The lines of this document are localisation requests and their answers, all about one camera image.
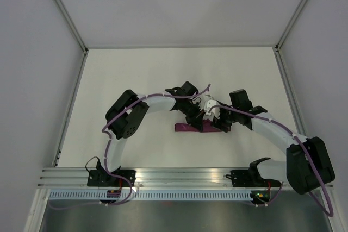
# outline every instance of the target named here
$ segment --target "black mounting bracket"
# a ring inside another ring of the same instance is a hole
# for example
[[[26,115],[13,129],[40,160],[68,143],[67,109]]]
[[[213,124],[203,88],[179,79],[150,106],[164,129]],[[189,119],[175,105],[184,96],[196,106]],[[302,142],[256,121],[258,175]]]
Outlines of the black mounting bracket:
[[[230,171],[230,174],[233,187],[268,187],[268,182],[270,182],[271,187],[281,186],[278,180],[273,179],[259,180],[256,184],[249,170],[233,170]]]
[[[112,174],[119,175],[128,179],[132,186],[135,182],[135,170],[121,170],[117,169]],[[90,170],[88,175],[87,187],[129,187],[129,184],[123,179],[117,179],[109,176],[100,162],[97,163],[95,170]]]

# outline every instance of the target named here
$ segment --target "gray panel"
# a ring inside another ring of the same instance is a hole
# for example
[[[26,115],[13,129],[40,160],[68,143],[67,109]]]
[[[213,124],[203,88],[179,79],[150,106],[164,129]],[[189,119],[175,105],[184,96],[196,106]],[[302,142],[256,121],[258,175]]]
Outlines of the gray panel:
[[[1,231],[22,231],[82,59],[52,0],[0,0]]]
[[[344,220],[348,216],[347,43],[347,0],[309,0],[282,48],[308,135],[326,142]]]
[[[63,0],[88,47],[272,45],[300,0]]]
[[[68,206],[79,201],[52,202]],[[79,231],[331,231],[310,196],[282,192],[267,208],[241,202],[129,202],[121,206],[85,206],[64,211],[47,208],[49,232]]]

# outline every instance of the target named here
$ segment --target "metal frame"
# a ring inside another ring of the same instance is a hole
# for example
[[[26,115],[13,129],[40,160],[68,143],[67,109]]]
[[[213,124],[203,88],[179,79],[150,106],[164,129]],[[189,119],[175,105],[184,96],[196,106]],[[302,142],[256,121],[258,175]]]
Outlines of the metal frame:
[[[64,122],[62,123],[62,126],[59,130],[59,138],[58,138],[58,142],[56,144],[56,154],[55,154],[53,161],[52,161],[52,166],[54,166],[54,167],[56,167],[58,165],[61,148],[62,148],[64,140],[65,140],[66,131],[67,131],[67,128],[68,128],[68,125],[70,122],[70,117],[71,117],[72,110],[73,110],[73,107],[75,104],[75,99],[76,99],[78,88],[80,86],[82,73],[83,73],[83,69],[85,68],[87,56],[88,56],[88,51],[86,51],[83,54],[83,57],[81,60],[82,63],[81,63],[80,69],[78,71],[77,77],[74,81],[74,88],[73,88],[72,93],[70,95],[69,104],[68,104],[67,110],[65,112]]]
[[[280,48],[282,48],[282,46],[284,45],[286,39],[288,38],[292,28],[294,27],[297,19],[300,17],[301,13],[303,12],[305,6],[307,5],[308,0],[300,0],[299,4],[297,5],[295,12],[293,13],[290,21],[288,22],[281,38],[278,41],[278,44],[276,45],[276,48],[279,50]]]
[[[68,11],[66,10],[66,7],[64,6],[64,3],[62,2],[62,0],[53,0],[53,2],[54,4],[56,4],[67,26],[69,27],[70,32],[72,33],[73,37],[76,39],[77,43],[80,45],[80,48],[82,49],[84,53],[86,53],[88,51],[88,48],[83,42],[80,36],[80,33],[78,32],[73,20],[71,19],[71,16],[69,15]]]

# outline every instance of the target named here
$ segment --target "purple cable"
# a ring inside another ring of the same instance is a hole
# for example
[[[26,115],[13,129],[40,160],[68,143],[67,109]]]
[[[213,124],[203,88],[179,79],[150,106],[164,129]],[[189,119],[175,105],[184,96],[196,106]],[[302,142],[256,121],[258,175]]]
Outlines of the purple cable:
[[[111,141],[113,139],[113,136],[111,135],[110,132],[108,132],[106,129],[113,123],[115,122],[119,117],[121,117],[123,114],[125,114],[129,109],[133,108],[135,105],[137,105],[138,103],[140,103],[141,101],[145,100],[145,99],[148,99],[148,98],[151,98],[151,97],[156,97],[156,96],[162,96],[162,97],[170,97],[170,98],[176,98],[176,99],[191,99],[191,98],[196,98],[200,95],[202,95],[203,93],[205,93],[206,91],[209,91],[209,88],[210,88],[210,84],[208,84],[207,88],[205,88],[202,92],[200,93],[197,93],[195,95],[192,95],[192,96],[174,96],[174,95],[167,95],[165,93],[154,93],[154,94],[151,94],[151,95],[148,95],[148,96],[144,96],[144,97],[141,97],[139,98],[138,100],[136,100],[134,103],[132,103],[130,106],[126,107],[123,111],[121,111],[119,114],[117,114],[111,121],[109,121],[102,129],[102,133],[105,133],[109,136],[109,141],[107,143],[107,147],[105,149],[105,152],[104,152],[104,168],[105,168],[105,171],[108,175],[112,176],[112,177],[115,177],[115,178],[118,178],[118,179],[123,179],[125,182],[128,183],[129,185],[129,194],[127,195],[127,197],[125,199],[123,199],[122,201],[120,202],[115,202],[115,203],[110,203],[110,205],[121,205],[125,202],[127,202],[128,198],[131,196],[132,194],[132,183],[126,179],[125,177],[123,176],[120,176],[120,175],[116,175],[116,174],[112,174],[111,172],[109,172],[109,169],[108,169],[108,165],[107,165],[107,156],[108,156],[108,152],[109,152],[109,148],[110,148],[110,145],[111,145]]]
[[[226,109],[226,110],[229,110],[229,111],[234,111],[234,112],[238,112],[240,114],[244,114],[246,116],[249,116],[249,117],[252,117],[252,118],[256,118],[256,119],[260,119],[260,120],[263,120],[263,121],[269,121],[268,118],[265,118],[265,117],[261,117],[261,116],[257,116],[257,115],[254,115],[254,114],[249,114],[248,112],[244,112],[244,111],[241,111],[241,110],[237,110],[233,107],[230,107],[230,106],[223,106],[223,105],[214,105],[210,108],[209,112],[211,112],[211,110],[213,110],[214,108],[222,108],[222,109]],[[274,123],[275,125],[278,125],[279,127],[283,128],[287,133],[289,133],[291,136],[293,134],[293,131],[290,130],[288,127],[286,127],[285,125],[275,121],[275,120],[271,120],[270,121],[271,123]],[[310,167],[312,168],[313,172],[314,172],[314,175],[315,177],[318,179],[318,182],[320,184],[320,187],[324,193],[324,196],[325,196],[325,199],[326,199],[326,202],[327,202],[327,206],[328,206],[328,209],[329,211],[327,211],[325,209],[325,207],[319,202],[319,200],[317,199],[317,197],[309,192],[309,195],[311,195],[315,202],[319,205],[319,207],[323,210],[323,212],[329,216],[329,217],[333,217],[333,208],[332,208],[332,203],[331,203],[331,200],[330,200],[330,197],[327,193],[327,190],[326,190],[326,187],[325,187],[325,184],[324,182],[322,181],[321,177],[320,177],[320,174],[318,172],[318,170],[316,169],[315,165],[314,165],[314,162],[312,160],[312,157],[310,157],[307,149],[305,148],[305,146],[303,145],[303,143],[300,141],[300,139],[297,137],[297,136],[294,136],[294,140],[300,145],[300,147],[302,148],[304,154],[306,155],[307,159],[308,159],[308,162],[310,164]]]

